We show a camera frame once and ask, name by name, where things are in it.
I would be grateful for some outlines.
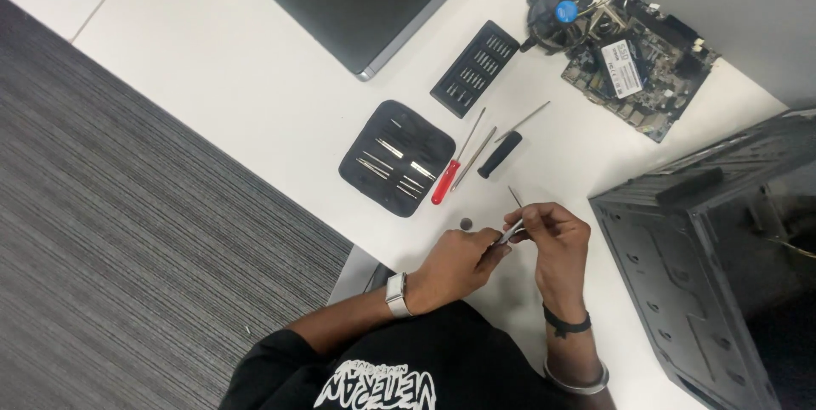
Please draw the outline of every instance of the silver bangle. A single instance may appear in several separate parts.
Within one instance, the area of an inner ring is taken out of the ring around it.
[[[565,383],[561,383],[558,379],[550,373],[550,368],[547,366],[547,360],[544,360],[544,371],[547,374],[547,378],[556,386],[561,388],[562,390],[570,393],[570,394],[581,394],[581,395],[593,395],[598,394],[599,392],[603,391],[606,388],[606,385],[609,383],[609,370],[606,368],[606,364],[601,361],[601,378],[598,382],[594,385],[589,385],[586,387],[578,387],[578,386],[570,386]]]

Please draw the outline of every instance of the white graphic print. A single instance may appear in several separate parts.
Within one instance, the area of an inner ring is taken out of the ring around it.
[[[315,407],[334,400],[352,410],[436,410],[434,379],[427,372],[408,372],[407,365],[374,365],[348,360],[334,371]]]

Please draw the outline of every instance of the red handle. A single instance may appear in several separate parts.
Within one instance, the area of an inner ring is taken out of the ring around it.
[[[451,186],[451,183],[454,181],[454,176],[456,175],[456,170],[462,166],[456,160],[451,160],[448,168],[445,169],[445,173],[442,175],[442,179],[439,180],[439,183],[436,184],[436,189],[433,191],[433,195],[431,197],[431,203],[439,204],[442,203],[442,199],[445,197],[445,194],[448,193],[448,188]]]

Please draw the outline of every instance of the white watch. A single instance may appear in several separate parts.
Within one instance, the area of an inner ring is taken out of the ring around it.
[[[385,303],[398,320],[413,316],[405,306],[405,272],[394,274],[385,284]]]

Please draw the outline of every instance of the hand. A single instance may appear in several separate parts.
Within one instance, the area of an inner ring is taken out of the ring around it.
[[[525,231],[510,239],[519,243],[532,239],[538,247],[535,283],[544,304],[559,319],[581,323],[586,319],[584,270],[587,265],[590,228],[564,206],[537,203],[519,208],[504,217],[507,230],[519,219]]]
[[[503,244],[485,254],[501,235],[488,228],[478,233],[446,230],[422,266],[405,280],[408,311],[414,315],[428,313],[484,286],[493,269],[511,251]]]

